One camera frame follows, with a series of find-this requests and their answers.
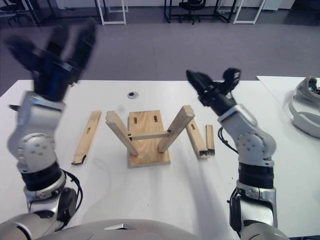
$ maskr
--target black chair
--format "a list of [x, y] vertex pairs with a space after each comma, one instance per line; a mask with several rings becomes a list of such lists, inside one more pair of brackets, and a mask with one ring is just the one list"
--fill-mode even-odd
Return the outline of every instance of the black chair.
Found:
[[12, 4], [8, 4], [8, 2], [6, 0], [3, 0], [3, 1], [6, 6], [0, 7], [0, 10], [4, 11], [4, 12], [14, 12], [15, 13], [14, 16], [10, 17], [7, 20], [7, 23], [10, 26], [11, 26], [11, 23], [10, 23], [11, 20], [14, 20], [15, 22], [18, 22], [19, 24], [21, 24], [20, 18], [26, 18], [32, 22], [31, 17], [29, 17], [27, 14], [18, 13], [19, 10], [26, 10], [24, 4], [22, 3], [22, 0], [8, 0]]
[[198, 21], [200, 23], [201, 22], [200, 17], [196, 14], [192, 15], [191, 11], [203, 9], [206, 5], [206, 1], [207, 0], [187, 0], [187, 2], [184, 2], [184, 0], [182, 0], [182, 2], [179, 3], [179, 7], [183, 8], [184, 10], [189, 11], [189, 13], [179, 16], [179, 23], [182, 23], [181, 17], [187, 18], [189, 20], [189, 22], [192, 21], [192, 25], [195, 24], [194, 17], [198, 18]]

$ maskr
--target white wall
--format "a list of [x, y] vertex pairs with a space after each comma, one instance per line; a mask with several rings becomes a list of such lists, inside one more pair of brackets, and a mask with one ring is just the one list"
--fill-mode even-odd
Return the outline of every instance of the white wall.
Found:
[[[105, 0], [106, 3], [110, 3], [111, 6], [120, 6], [120, 0]], [[165, 0], [127, 0], [129, 6], [163, 6]], [[295, 0], [282, 0], [280, 8], [290, 9]], [[177, 6], [181, 0], [173, 0], [174, 6]], [[222, 0], [223, 6], [231, 6], [233, 0]], [[258, 7], [260, 0], [245, 0], [244, 7]], [[56, 3], [60, 9], [63, 8], [87, 8], [94, 7], [94, 0], [56, 0]], [[206, 6], [214, 6], [216, 0], [207, 0]]]

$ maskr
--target gray carpet floor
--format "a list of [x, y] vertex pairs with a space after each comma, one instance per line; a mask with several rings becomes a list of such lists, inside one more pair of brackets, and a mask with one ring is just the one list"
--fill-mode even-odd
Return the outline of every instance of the gray carpet floor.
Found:
[[[31, 78], [3, 40], [12, 34], [25, 35], [45, 48], [53, 28], [5, 24], [2, 21], [0, 30], [0, 96], [17, 80]], [[71, 23], [64, 56], [71, 54], [71, 42], [80, 26]], [[181, 81], [190, 69], [220, 80], [228, 67], [240, 68], [242, 80], [255, 80], [259, 75], [319, 76], [319, 40], [318, 25], [233, 25], [218, 19], [195, 25], [177, 20], [168, 24], [161, 8], [133, 8], [127, 25], [97, 26], [97, 44], [81, 79]]]

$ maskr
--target desk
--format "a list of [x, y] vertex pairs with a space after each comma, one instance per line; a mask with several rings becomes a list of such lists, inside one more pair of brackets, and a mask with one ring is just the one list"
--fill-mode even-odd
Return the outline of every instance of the desk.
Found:
[[[229, 16], [226, 17], [222, 13], [218, 11], [218, 6], [219, 6], [220, 0], [216, 0], [215, 7], [213, 14], [197, 14], [199, 17], [220, 17], [223, 20], [225, 20], [227, 23], [230, 23], [231, 17], [233, 15], [234, 9], [236, 7], [237, 0], [233, 0], [233, 4], [229, 13]], [[167, 13], [167, 0], [164, 0], [164, 6], [163, 6], [163, 14], [165, 19], [167, 20], [168, 23], [171, 23], [171, 17], [183, 17], [183, 14], [172, 14], [172, 0], [169, 0], [169, 6], [168, 6], [168, 13]]]
[[[0, 98], [0, 222], [25, 213], [24, 186], [7, 139], [16, 127], [18, 105], [31, 81], [19, 80]], [[129, 92], [137, 99], [127, 98]], [[261, 81], [241, 81], [234, 97], [257, 118], [277, 142], [274, 154], [279, 228], [289, 237], [319, 235], [319, 143], [301, 141], [280, 115], [281, 106]], [[139, 218], [172, 224], [204, 240], [238, 239], [229, 226], [226, 202], [238, 178], [237, 155], [216, 137], [216, 114], [203, 107], [186, 81], [83, 80], [69, 90], [67, 107], [56, 130], [60, 166], [82, 185], [82, 206], [69, 227], [104, 219]], [[213, 124], [216, 155], [198, 161], [186, 131], [169, 148], [171, 164], [129, 169], [127, 150], [105, 124], [106, 111], [115, 110], [123, 122], [129, 112], [160, 110], [167, 128], [182, 105], [191, 105], [201, 134]], [[91, 111], [102, 116], [83, 165], [71, 161]]]
[[[31, 4], [29, 2], [29, 0], [25, 0], [26, 6], [28, 8], [28, 10], [30, 11], [30, 14], [32, 16], [32, 19], [34, 21], [34, 23], [37, 25], [37, 27], [39, 27], [42, 23], [44, 23], [47, 20], [54, 20], [54, 19], [80, 19], [80, 18], [98, 18], [99, 23], [101, 24], [101, 18], [100, 18], [100, 8], [98, 6], [98, 1], [99, 0], [94, 0], [94, 4], [95, 4], [95, 9], [96, 9], [96, 15], [87, 15], [87, 16], [56, 16], [55, 11], [50, 3], [50, 0], [46, 0], [46, 2], [48, 3], [49, 9], [50, 9], [50, 15], [38, 20], [36, 13], [34, 11], [34, 9], [31, 7]], [[104, 12], [107, 12], [107, 8], [106, 8], [106, 3], [105, 0], [103, 0], [103, 5], [104, 5]]]

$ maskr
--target wooden plank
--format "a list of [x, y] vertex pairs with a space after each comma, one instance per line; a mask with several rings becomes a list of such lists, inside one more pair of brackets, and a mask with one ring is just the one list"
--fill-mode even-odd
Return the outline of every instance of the wooden plank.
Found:
[[116, 111], [107, 111], [105, 120], [105, 123], [109, 126], [109, 128], [111, 128], [114, 134], [126, 146], [129, 152], [132, 155], [137, 156], [139, 154], [138, 148], [136, 147], [135, 143], [129, 139], [129, 131], [124, 125], [124, 123], [121, 121]]
[[[129, 131], [132, 135], [164, 132], [160, 111], [140, 111], [129, 113]], [[160, 138], [133, 140], [139, 155], [130, 155], [130, 168], [163, 165], [170, 163], [169, 152], [158, 152]]]
[[100, 117], [101, 111], [93, 111], [91, 113], [71, 164], [76, 165], [84, 162], [94, 139]]
[[213, 125], [205, 125], [205, 133], [206, 133], [206, 148], [210, 155], [215, 155], [215, 139], [214, 139], [214, 126]]
[[169, 131], [159, 131], [159, 132], [151, 132], [151, 133], [129, 133], [128, 137], [131, 140], [143, 140], [143, 139], [158, 139], [158, 138], [166, 138], [170, 135]]
[[168, 128], [170, 135], [166, 138], [162, 138], [159, 142], [158, 151], [160, 153], [165, 152], [194, 117], [195, 113], [191, 106], [184, 105]]
[[199, 128], [196, 124], [196, 121], [192, 121], [186, 126], [186, 132], [190, 138], [191, 145], [195, 152], [195, 155], [198, 159], [207, 159], [209, 158], [209, 152], [205, 144], [204, 139], [201, 136]]

